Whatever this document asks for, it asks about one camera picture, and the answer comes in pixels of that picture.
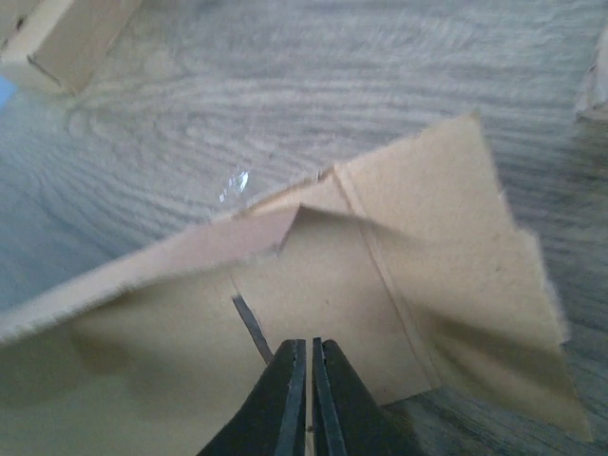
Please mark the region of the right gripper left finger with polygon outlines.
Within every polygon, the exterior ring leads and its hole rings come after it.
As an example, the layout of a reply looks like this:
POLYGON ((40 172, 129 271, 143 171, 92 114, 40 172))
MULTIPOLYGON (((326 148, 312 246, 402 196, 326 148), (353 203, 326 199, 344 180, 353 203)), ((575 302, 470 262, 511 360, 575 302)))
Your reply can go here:
POLYGON ((303 455, 306 372, 306 342, 283 341, 241 408, 199 456, 303 455))

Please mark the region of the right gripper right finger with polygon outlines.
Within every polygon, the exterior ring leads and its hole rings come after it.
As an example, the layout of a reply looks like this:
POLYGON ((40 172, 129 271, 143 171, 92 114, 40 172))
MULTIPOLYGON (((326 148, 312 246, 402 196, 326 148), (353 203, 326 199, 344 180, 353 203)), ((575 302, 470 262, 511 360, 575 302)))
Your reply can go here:
POLYGON ((422 455, 403 417, 379 407, 337 342, 313 340, 316 455, 422 455))

